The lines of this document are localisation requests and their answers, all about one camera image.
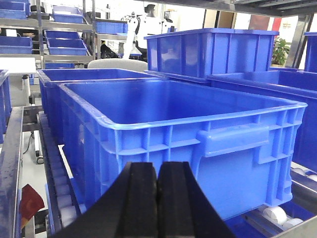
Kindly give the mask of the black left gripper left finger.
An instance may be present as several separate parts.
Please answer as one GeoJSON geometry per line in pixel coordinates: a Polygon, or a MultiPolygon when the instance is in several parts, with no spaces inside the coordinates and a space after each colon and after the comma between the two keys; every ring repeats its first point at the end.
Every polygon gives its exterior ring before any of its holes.
{"type": "Polygon", "coordinates": [[[156,238],[157,179],[152,163],[128,162],[106,193],[57,238],[156,238]]]}

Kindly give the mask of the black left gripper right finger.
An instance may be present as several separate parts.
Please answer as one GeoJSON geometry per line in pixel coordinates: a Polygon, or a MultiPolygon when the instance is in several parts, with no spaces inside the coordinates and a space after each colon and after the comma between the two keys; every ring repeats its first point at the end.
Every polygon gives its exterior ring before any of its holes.
{"type": "Polygon", "coordinates": [[[210,204],[187,162],[165,162],[158,175],[160,238],[233,238],[210,204]]]}

